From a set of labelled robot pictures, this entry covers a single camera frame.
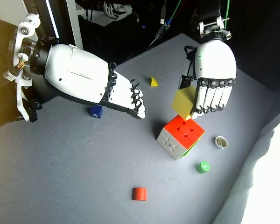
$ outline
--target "robotic arm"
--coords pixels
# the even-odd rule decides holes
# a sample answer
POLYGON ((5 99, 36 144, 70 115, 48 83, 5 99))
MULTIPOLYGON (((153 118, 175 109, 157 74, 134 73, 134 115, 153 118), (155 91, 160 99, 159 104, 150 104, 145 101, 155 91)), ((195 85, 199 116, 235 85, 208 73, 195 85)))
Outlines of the robotic arm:
POLYGON ((22 87, 32 85, 32 77, 23 74, 24 66, 44 75, 44 81, 60 96, 87 105, 103 105, 127 112, 138 119, 145 118, 142 91, 138 81, 116 72, 114 63, 108 65, 99 57, 75 46, 59 44, 56 38, 27 40, 40 25, 38 15, 28 14, 17 29, 14 43, 14 67, 4 77, 17 83, 17 107, 26 121, 37 120, 38 101, 27 103, 22 87))
POLYGON ((233 52, 225 43, 231 38, 231 33, 224 27, 224 20, 229 18, 222 19, 220 4, 207 4, 208 0, 201 2, 204 5, 198 9, 200 22, 197 29, 202 44, 197 48, 185 46, 187 57, 180 84, 182 89, 197 80, 192 119, 226 107, 237 72, 233 52))

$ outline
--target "blue cube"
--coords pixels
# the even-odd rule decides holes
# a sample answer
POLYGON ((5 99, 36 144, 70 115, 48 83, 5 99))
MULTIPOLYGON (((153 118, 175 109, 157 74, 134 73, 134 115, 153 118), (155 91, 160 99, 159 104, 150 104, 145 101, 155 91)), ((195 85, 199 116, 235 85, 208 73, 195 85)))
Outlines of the blue cube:
POLYGON ((94 118, 101 118, 103 113, 102 106, 95 105, 92 108, 90 108, 90 115, 94 118))

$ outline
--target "rubik's cube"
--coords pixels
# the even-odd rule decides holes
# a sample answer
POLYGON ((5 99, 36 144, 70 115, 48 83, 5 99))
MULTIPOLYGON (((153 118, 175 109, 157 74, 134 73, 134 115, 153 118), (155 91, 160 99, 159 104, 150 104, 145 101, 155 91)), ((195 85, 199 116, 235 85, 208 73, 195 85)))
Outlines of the rubik's cube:
POLYGON ((178 160, 190 151, 204 133, 194 120, 184 120, 177 115, 163 127, 157 142, 178 160))

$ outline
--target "table surface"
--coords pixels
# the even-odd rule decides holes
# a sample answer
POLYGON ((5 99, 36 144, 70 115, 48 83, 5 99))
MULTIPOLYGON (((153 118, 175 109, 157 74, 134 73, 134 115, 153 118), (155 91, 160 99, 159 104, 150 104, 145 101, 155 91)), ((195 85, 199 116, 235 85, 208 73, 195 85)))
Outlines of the table surface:
POLYGON ((157 142, 185 58, 175 38, 118 66, 144 93, 143 120, 109 108, 101 119, 61 97, 43 105, 35 123, 0 127, 0 224, 208 224, 220 210, 255 142, 274 95, 240 70, 227 107, 196 119, 206 133, 175 161, 157 142), (158 87, 149 85, 154 76, 158 87), (214 146, 224 136, 226 150, 214 146), (208 161, 199 174, 195 165, 208 161), (134 187, 147 201, 133 201, 134 187))

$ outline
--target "small white container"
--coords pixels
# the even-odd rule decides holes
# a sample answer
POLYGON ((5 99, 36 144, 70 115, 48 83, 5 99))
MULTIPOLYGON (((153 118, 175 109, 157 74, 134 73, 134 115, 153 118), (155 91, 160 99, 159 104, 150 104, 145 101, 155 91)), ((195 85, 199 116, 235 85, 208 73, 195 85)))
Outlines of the small white container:
POLYGON ((218 148, 225 149, 228 146, 228 141, 223 136, 217 136, 215 139, 215 145, 218 148))

